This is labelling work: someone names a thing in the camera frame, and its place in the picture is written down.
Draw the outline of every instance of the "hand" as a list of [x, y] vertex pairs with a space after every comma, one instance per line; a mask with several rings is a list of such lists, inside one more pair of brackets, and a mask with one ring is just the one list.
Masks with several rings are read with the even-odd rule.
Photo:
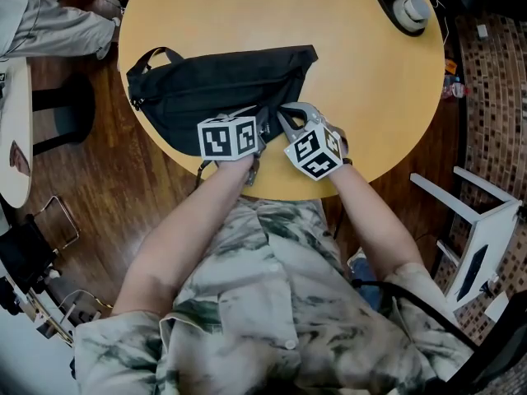
[[357, 170], [355, 170], [355, 167], [351, 164], [342, 164], [340, 167], [338, 167], [336, 170], [333, 170], [331, 173], [328, 174], [328, 179], [331, 180], [333, 185], [336, 185], [336, 183], [339, 180], [342, 180], [342, 177], [346, 177], [346, 174], [348, 174], [347, 170], [354, 170], [358, 173]]
[[232, 174], [245, 175], [249, 173], [250, 167], [253, 166], [254, 155], [250, 154], [236, 161], [221, 161], [217, 167], [221, 171], [228, 171]]

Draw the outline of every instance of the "black fanny pack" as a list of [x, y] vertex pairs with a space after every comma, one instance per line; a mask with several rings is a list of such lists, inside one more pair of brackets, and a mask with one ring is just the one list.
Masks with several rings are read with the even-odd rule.
[[[154, 53], [170, 64], [151, 68]], [[182, 58], [159, 47], [127, 73], [128, 95], [172, 147], [199, 156], [197, 124], [247, 106], [269, 108], [266, 142], [282, 133], [277, 107], [298, 101], [305, 75], [317, 60], [312, 45]]]

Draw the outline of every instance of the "chair leg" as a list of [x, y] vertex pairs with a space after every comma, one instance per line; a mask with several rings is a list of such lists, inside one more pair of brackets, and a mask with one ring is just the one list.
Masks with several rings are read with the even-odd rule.
[[474, 209], [465, 205], [457, 197], [452, 196], [450, 193], [435, 185], [430, 180], [425, 179], [421, 175], [411, 173], [410, 181], [414, 182], [423, 190], [426, 190], [434, 198], [443, 202], [447, 207], [453, 210], [456, 214], [462, 216], [471, 225], [481, 219], [481, 216]]
[[40, 209], [40, 211], [38, 211], [34, 216], [37, 217], [42, 212], [44, 212], [46, 209], [48, 209], [48, 207], [53, 203], [53, 201], [55, 201], [55, 202], [57, 202], [59, 204], [59, 206], [61, 207], [61, 209], [64, 212], [64, 215], [67, 217], [69, 223], [72, 225], [72, 228], [75, 230], [75, 235], [71, 239], [68, 239], [66, 241], [66, 244], [60, 249], [60, 250], [64, 250], [67, 246], [69, 246], [70, 244], [75, 243], [77, 240], [79, 240], [79, 238], [81, 237], [81, 231], [78, 229], [77, 225], [75, 224], [75, 221], [73, 220], [71, 214], [69, 213], [69, 210], [66, 208], [66, 206], [64, 205], [64, 203], [61, 200], [61, 198], [59, 196], [57, 196], [57, 195], [53, 195], [48, 200], [48, 202], [44, 205], [44, 207], [42, 209]]
[[437, 240], [437, 247], [440, 249], [441, 252], [455, 265], [455, 267], [459, 266], [459, 257], [457, 254], [455, 254], [454, 250], [452, 250], [450, 247], [448, 247], [443, 240]]
[[497, 186], [492, 183], [489, 183], [487, 180], [478, 177], [476, 174], [472, 174], [470, 171], [464, 170], [460, 167], [454, 167], [454, 174], [457, 174], [459, 177], [469, 181], [472, 184], [475, 184], [479, 188], [483, 189], [485, 192], [490, 193], [493, 197], [501, 200], [502, 202], [514, 201], [516, 200], [509, 193], [504, 192]]

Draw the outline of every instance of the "backpack strap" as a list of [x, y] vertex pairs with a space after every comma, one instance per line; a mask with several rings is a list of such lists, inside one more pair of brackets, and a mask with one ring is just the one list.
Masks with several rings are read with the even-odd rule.
[[150, 70], [152, 67], [148, 64], [148, 62], [150, 62], [152, 56], [161, 53], [166, 53], [166, 56], [168, 57], [171, 63], [177, 63], [183, 60], [183, 58], [179, 54], [177, 54], [174, 50], [169, 49], [168, 47], [156, 47], [145, 53], [138, 60], [138, 62], [135, 63], [135, 65], [130, 70], [128, 70], [128, 73], [126, 74], [128, 82], [130, 82], [130, 80], [133, 80], [134, 77], [141, 76], [144, 73], [145, 69]]
[[385, 290], [387, 293], [389, 293], [396, 299], [405, 298], [410, 303], [416, 305], [419, 309], [425, 312], [428, 316], [435, 319], [436, 322], [438, 322], [448, 333], [454, 335], [472, 351], [476, 351], [478, 349], [478, 345], [469, 337], [467, 337], [463, 333], [463, 331], [461, 331], [461, 329], [459, 329], [445, 316], [443, 316], [441, 313], [431, 307], [427, 302], [421, 300], [419, 297], [417, 297], [414, 293], [408, 291], [406, 288], [403, 288], [402, 286], [397, 286], [395, 284], [392, 284], [391, 282], [363, 280], [352, 280], [352, 286], [353, 288], [360, 288], [361, 286], [377, 286], [382, 290]]

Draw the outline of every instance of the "yellow table top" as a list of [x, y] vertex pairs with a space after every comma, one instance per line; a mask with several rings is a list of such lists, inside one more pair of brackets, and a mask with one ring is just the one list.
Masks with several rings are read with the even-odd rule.
[[[397, 30], [377, 0], [130, 0], [119, 66], [128, 90], [126, 72], [155, 47], [189, 58], [304, 44], [314, 45], [319, 60], [299, 101], [345, 130], [353, 164], [368, 181], [376, 179], [413, 149], [436, 111], [445, 58], [435, 14], [413, 38]], [[157, 64], [166, 63], [161, 58]], [[176, 151], [134, 112], [156, 144], [196, 174], [201, 158]], [[334, 195], [329, 180], [315, 182], [292, 166], [283, 153], [287, 144], [284, 134], [270, 142], [244, 194], [281, 200]], [[213, 171], [208, 166], [203, 177]]]

